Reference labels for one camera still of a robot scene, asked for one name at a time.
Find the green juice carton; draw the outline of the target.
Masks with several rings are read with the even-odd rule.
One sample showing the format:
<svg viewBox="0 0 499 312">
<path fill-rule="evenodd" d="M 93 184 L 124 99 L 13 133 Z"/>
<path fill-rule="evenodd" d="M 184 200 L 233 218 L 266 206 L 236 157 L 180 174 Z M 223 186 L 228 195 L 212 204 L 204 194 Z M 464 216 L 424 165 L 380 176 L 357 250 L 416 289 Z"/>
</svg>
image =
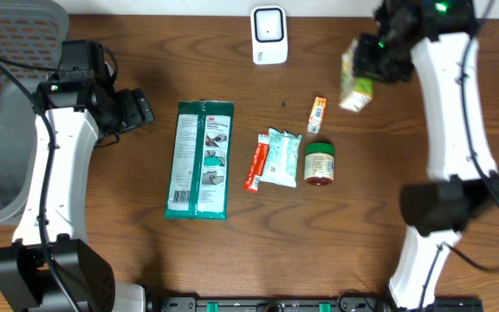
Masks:
<svg viewBox="0 0 499 312">
<path fill-rule="evenodd" d="M 358 113 L 373 99 L 373 81 L 354 75 L 354 55 L 358 41 L 353 39 L 341 56 L 340 108 Z"/>
</svg>

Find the orange tissue packet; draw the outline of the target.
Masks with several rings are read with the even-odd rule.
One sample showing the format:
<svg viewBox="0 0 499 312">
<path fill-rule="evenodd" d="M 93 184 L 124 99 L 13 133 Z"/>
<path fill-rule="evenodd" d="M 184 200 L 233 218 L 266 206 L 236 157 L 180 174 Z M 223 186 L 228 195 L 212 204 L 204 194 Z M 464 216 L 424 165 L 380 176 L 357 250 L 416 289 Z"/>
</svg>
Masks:
<svg viewBox="0 0 499 312">
<path fill-rule="evenodd" d="M 327 99 L 317 96 L 314 99 L 314 104 L 308 119 L 308 132 L 318 133 L 321 129 L 322 122 L 325 118 L 327 108 Z"/>
</svg>

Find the green white barcode packet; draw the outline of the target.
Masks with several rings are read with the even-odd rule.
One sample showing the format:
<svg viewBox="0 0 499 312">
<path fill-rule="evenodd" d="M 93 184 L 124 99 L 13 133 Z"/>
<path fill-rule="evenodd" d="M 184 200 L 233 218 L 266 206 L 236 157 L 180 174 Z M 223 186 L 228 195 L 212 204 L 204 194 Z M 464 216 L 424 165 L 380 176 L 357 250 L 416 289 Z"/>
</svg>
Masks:
<svg viewBox="0 0 499 312">
<path fill-rule="evenodd" d="M 178 104 L 166 218 L 227 218 L 233 115 L 232 101 Z"/>
</svg>

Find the green lid spice jar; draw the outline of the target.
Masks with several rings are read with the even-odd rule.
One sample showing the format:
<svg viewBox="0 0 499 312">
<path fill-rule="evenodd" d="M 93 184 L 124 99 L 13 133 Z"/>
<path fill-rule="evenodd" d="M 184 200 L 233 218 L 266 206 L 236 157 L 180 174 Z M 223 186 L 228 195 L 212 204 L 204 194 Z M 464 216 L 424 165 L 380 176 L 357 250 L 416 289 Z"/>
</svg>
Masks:
<svg viewBox="0 0 499 312">
<path fill-rule="evenodd" d="M 334 146 L 311 143 L 306 146 L 304 180 L 309 185 L 324 186 L 334 182 Z"/>
</svg>

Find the red white snack packet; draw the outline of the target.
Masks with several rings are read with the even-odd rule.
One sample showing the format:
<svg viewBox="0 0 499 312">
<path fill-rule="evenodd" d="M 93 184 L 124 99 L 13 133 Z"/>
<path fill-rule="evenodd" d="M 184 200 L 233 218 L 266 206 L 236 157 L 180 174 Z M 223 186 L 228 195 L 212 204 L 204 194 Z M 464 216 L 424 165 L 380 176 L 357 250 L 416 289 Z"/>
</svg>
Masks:
<svg viewBox="0 0 499 312">
<path fill-rule="evenodd" d="M 259 133 L 256 150 L 253 154 L 249 173 L 244 182 L 244 190 L 258 193 L 260 178 L 263 173 L 265 162 L 269 152 L 269 133 Z"/>
</svg>

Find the white teal snack packet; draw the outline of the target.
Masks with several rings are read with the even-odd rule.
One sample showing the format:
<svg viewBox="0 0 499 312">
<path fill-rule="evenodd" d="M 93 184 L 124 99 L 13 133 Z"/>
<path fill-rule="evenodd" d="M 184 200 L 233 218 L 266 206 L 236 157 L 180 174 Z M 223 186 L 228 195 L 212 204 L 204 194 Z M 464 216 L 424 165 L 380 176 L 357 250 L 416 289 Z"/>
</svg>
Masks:
<svg viewBox="0 0 499 312">
<path fill-rule="evenodd" d="M 296 188 L 301 135 L 269 129 L 269 151 L 261 182 Z"/>
</svg>

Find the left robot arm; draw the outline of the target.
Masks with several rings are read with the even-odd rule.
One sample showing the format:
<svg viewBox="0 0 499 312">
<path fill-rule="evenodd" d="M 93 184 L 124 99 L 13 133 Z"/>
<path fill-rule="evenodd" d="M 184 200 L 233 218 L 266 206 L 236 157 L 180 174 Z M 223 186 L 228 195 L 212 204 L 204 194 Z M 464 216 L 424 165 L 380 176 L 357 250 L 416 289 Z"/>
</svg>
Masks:
<svg viewBox="0 0 499 312">
<path fill-rule="evenodd" d="M 36 143 L 23 216 L 0 248 L 0 292 L 15 311 L 156 311 L 152 292 L 116 281 L 87 243 L 88 168 L 98 140 L 152 120 L 140 90 L 84 81 L 26 81 L 3 102 L 36 101 Z"/>
</svg>

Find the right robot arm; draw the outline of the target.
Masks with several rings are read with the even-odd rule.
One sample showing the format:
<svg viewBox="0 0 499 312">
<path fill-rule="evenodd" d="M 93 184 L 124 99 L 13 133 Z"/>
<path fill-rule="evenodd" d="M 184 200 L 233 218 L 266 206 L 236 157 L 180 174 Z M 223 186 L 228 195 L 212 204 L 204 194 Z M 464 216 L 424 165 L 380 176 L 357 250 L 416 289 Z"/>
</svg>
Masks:
<svg viewBox="0 0 499 312">
<path fill-rule="evenodd" d="M 469 222 L 499 209 L 477 81 L 485 16 L 471 1 L 383 0 L 376 34 L 358 40 L 353 72 L 391 84 L 419 79 L 428 133 L 428 181 L 402 188 L 405 241 L 378 311 L 434 311 L 437 280 Z"/>
</svg>

